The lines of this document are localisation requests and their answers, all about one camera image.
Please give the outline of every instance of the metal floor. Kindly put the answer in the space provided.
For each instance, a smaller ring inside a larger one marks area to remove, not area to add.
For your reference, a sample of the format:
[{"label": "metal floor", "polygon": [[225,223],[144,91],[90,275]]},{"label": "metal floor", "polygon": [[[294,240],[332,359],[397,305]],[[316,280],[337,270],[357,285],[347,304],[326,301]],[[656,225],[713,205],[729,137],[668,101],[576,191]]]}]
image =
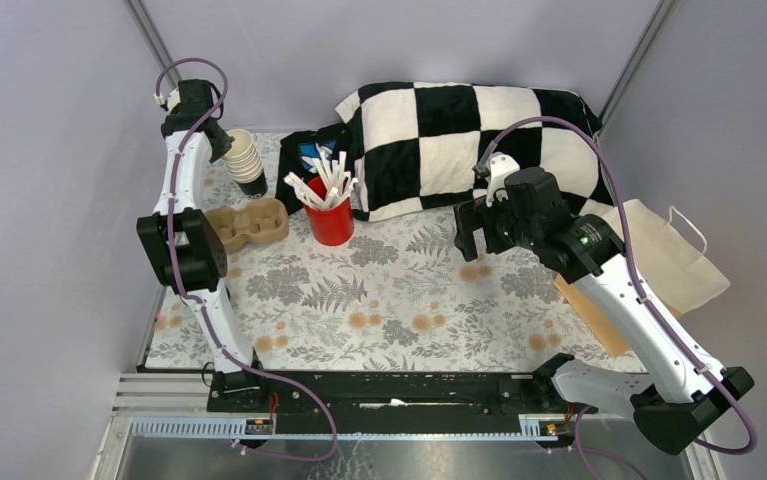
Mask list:
[{"label": "metal floor", "polygon": [[[686,454],[666,455],[651,446],[636,427],[622,420],[583,420],[586,446],[618,453],[636,463],[651,480],[694,478]],[[320,441],[272,440],[262,447],[299,455],[328,448]],[[605,479],[639,477],[612,460],[590,454]],[[300,463],[241,456],[226,440],[131,436],[119,479],[238,480],[245,479],[589,479],[577,452],[547,455],[532,442],[450,440],[340,441],[326,462]]]}]

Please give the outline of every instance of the gray wall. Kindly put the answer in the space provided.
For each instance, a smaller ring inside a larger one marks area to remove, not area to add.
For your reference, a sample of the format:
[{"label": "gray wall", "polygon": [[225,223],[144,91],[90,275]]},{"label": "gray wall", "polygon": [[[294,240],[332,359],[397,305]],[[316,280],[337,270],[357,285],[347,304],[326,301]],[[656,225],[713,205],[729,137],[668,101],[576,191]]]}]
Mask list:
[{"label": "gray wall", "polygon": [[[767,2],[682,2],[604,140],[626,190],[686,213],[733,283],[683,323],[754,376],[760,446],[722,461],[728,480],[767,478]],[[746,438],[732,413],[713,434]]]},{"label": "gray wall", "polygon": [[657,3],[145,1],[172,57],[226,69],[225,123],[272,130],[334,123],[351,92],[390,80],[566,88],[600,111]]},{"label": "gray wall", "polygon": [[157,73],[121,2],[0,1],[0,478],[84,478],[135,360]]}]

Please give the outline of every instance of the black checkered pillow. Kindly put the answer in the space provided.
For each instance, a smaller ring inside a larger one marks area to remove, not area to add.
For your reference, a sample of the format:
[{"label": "black checkered pillow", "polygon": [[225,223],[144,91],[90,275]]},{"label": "black checkered pillow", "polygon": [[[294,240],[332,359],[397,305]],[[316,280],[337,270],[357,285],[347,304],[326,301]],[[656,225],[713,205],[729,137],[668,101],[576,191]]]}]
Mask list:
[{"label": "black checkered pillow", "polygon": [[[486,180],[472,168],[515,121],[550,115],[590,135],[601,128],[572,92],[457,83],[366,85],[336,111],[353,136],[349,158],[361,207],[354,216],[372,222],[485,195]],[[602,213],[612,205],[595,155],[572,131],[530,124],[507,135],[495,151],[522,168],[553,173],[575,213]]]}]

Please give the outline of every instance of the red pencil cup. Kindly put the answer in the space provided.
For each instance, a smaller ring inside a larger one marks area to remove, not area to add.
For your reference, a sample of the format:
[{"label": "red pencil cup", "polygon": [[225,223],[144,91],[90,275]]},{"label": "red pencil cup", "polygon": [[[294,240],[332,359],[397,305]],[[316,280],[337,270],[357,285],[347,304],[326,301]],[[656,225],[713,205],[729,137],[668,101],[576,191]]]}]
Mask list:
[{"label": "red pencil cup", "polygon": [[[309,182],[309,188],[319,197],[324,199],[327,192],[324,191],[324,181],[321,177],[315,177]],[[306,214],[309,215],[309,223],[312,225],[312,234],[318,243],[335,247],[341,245],[354,234],[354,214],[351,211],[351,199],[348,198],[341,205],[332,210],[315,210],[304,205]]]}]

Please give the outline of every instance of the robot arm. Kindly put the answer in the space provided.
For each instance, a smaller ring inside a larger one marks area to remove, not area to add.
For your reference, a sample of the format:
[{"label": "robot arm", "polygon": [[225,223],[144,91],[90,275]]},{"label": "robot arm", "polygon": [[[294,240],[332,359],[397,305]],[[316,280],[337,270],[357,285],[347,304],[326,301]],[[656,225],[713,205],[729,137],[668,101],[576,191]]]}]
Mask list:
[{"label": "robot arm", "polygon": [[494,156],[489,163],[482,172],[490,177],[487,196],[454,207],[455,244],[466,261],[477,257],[473,233],[479,229],[488,253],[513,246],[532,250],[542,264],[575,285],[613,320],[648,372],[612,372],[560,354],[535,376],[550,382],[567,402],[634,419],[654,445],[680,453],[730,406],[643,302],[653,302],[663,312],[678,337],[737,399],[753,387],[753,379],[741,367],[725,369],[701,348],[644,280],[645,298],[639,297],[621,239],[600,217],[572,215],[553,175],[541,168],[519,170],[506,155]]},{"label": "robot arm", "polygon": [[[210,85],[205,80],[184,80],[172,94],[175,105],[162,124],[167,151],[162,194],[153,215],[139,218],[136,228],[159,283],[180,294],[166,238],[168,204],[174,199],[174,231],[180,232],[177,256],[188,292],[181,295],[181,300],[195,314],[202,332],[214,330],[215,335],[206,335],[206,340],[215,370],[230,373],[239,371],[240,367],[222,354],[215,338],[222,339],[223,347],[246,365],[253,364],[254,352],[247,335],[241,331],[224,284],[227,274],[224,246],[200,209],[204,167],[226,153],[231,144],[215,118],[210,118],[191,136],[175,166],[177,149],[186,131],[213,105]],[[204,309],[209,312],[211,322],[204,318]]]}]

